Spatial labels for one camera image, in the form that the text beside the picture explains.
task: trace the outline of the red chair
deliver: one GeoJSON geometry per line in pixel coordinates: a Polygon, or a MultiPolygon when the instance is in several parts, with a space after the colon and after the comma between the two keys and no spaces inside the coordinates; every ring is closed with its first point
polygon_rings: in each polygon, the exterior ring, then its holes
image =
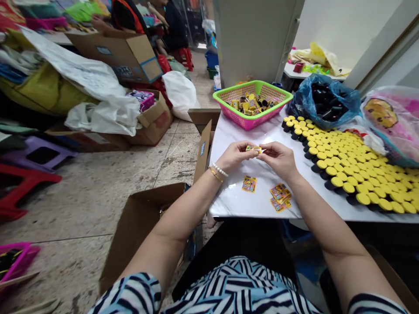
{"type": "Polygon", "coordinates": [[[180,48],[173,52],[173,56],[176,61],[182,63],[188,71],[193,71],[192,54],[189,48],[180,48]]]}
{"type": "Polygon", "coordinates": [[[16,220],[25,216],[27,211],[19,209],[17,204],[38,184],[42,182],[58,183],[62,179],[55,174],[4,164],[0,164],[0,177],[5,177],[5,180],[0,180],[0,192],[8,191],[5,196],[0,198],[0,222],[16,220]]]}

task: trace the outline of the person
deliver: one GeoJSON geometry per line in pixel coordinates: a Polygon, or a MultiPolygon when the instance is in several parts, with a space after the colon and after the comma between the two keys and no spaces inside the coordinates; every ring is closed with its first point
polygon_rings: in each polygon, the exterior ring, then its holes
{"type": "Polygon", "coordinates": [[[182,17],[172,0],[157,0],[158,4],[165,8],[165,16],[162,16],[156,8],[150,6],[148,10],[154,14],[167,29],[167,34],[156,41],[158,52],[168,57],[168,52],[175,52],[188,47],[185,26],[182,17]]]}
{"type": "MultiPolygon", "coordinates": [[[[90,313],[157,313],[186,241],[225,175],[251,158],[269,165],[292,189],[323,251],[343,312],[407,313],[348,225],[298,172],[293,151],[272,142],[261,144],[264,152],[258,154],[246,152],[247,145],[254,146],[247,141],[231,144],[217,167],[210,167],[170,206],[90,313]]],[[[174,304],[164,313],[320,313],[298,294],[292,261],[279,247],[281,235],[269,231],[275,225],[266,219],[225,221],[191,261],[173,291],[174,304]]]]}

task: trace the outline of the hand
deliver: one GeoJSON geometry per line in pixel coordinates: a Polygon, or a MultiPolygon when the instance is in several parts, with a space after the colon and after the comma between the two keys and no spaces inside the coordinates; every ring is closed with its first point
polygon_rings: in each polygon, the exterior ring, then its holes
{"type": "Polygon", "coordinates": [[[260,147],[265,151],[257,158],[267,163],[286,182],[300,175],[291,149],[278,142],[260,144],[260,147]]]}
{"type": "Polygon", "coordinates": [[[255,150],[246,151],[248,145],[255,146],[247,141],[231,143],[215,164],[229,174],[242,161],[255,158],[259,154],[255,150]]]}

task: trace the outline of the yellow sack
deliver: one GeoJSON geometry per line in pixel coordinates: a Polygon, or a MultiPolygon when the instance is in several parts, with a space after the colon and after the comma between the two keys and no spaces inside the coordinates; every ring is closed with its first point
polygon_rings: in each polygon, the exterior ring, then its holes
{"type": "MultiPolygon", "coordinates": [[[[18,51],[31,48],[23,34],[15,31],[9,31],[5,44],[18,51]]],[[[82,102],[99,103],[65,80],[49,62],[44,62],[20,85],[0,76],[0,89],[21,106],[51,116],[67,116],[71,108],[82,102]]]]}

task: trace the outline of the folded clothes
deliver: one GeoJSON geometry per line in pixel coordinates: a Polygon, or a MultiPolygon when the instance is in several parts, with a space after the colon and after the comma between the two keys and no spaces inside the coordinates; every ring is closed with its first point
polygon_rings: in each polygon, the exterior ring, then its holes
{"type": "Polygon", "coordinates": [[[27,78],[26,74],[13,68],[10,65],[2,63],[0,63],[0,76],[3,76],[5,79],[8,79],[9,81],[16,84],[22,84],[27,78]]]}

